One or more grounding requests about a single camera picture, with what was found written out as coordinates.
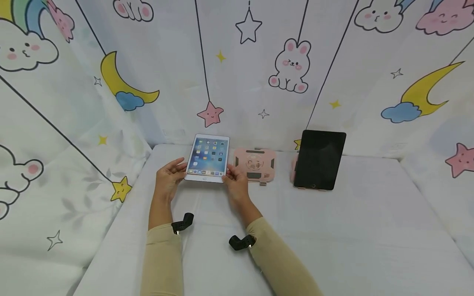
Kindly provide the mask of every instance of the pink cloud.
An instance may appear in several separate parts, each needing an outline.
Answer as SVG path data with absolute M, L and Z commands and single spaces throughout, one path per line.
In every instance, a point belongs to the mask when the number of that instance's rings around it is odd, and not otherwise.
M 52 0 L 47 0 L 49 12 L 67 42 L 73 38 L 74 20 L 63 13 Z
M 433 12 L 425 14 L 416 25 L 416 29 L 425 34 L 446 35 L 462 30 L 474 22 L 474 6 L 466 6 L 472 0 L 444 0 Z

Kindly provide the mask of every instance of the tablet screen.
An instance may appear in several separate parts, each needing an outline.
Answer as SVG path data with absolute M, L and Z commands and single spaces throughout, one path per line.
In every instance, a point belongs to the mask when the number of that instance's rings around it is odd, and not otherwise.
M 345 133 L 305 130 L 296 164 L 295 187 L 334 189 L 345 141 Z
M 196 138 L 189 159 L 188 174 L 225 174 L 228 140 Z

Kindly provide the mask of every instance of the black tablet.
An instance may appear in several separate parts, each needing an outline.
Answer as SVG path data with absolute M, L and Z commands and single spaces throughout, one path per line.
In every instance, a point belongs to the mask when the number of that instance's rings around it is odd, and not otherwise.
M 303 131 L 293 185 L 334 189 L 345 142 L 346 133 Z

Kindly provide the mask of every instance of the pink star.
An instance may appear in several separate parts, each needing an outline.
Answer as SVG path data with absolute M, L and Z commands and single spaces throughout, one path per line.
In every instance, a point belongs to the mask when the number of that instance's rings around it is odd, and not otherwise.
M 456 155 L 445 161 L 451 166 L 453 178 L 465 170 L 474 171 L 474 148 L 467 149 L 463 144 L 457 143 Z
M 204 127 L 208 127 L 211 124 L 220 122 L 219 114 L 222 112 L 224 112 L 224 109 L 214 107 L 214 105 L 209 101 L 206 110 L 197 115 L 204 119 Z

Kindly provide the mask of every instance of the yellow star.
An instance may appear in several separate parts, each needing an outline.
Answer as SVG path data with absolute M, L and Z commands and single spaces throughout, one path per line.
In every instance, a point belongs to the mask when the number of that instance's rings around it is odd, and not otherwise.
M 301 146 L 301 140 L 294 140 L 293 142 L 295 142 L 295 144 L 296 144 L 295 150 L 298 150 Z
M 333 109 L 336 109 L 337 107 L 341 107 L 342 105 L 339 104 L 339 100 L 336 100 L 334 103 L 330 103 Z
M 120 182 L 112 182 L 112 185 L 114 186 L 115 192 L 110 201 L 120 199 L 121 202 L 124 202 L 127 194 L 132 190 L 132 187 L 128 184 L 127 176 L 123 177 Z
M 220 50 L 219 50 L 219 54 L 217 54 L 216 57 L 219 58 L 220 63 L 222 63 L 222 61 L 226 59 L 226 58 L 222 55 L 222 52 L 221 52 Z
M 107 145 L 107 136 L 102 137 L 101 135 L 99 135 L 99 144 L 97 144 L 97 146 L 99 145 Z

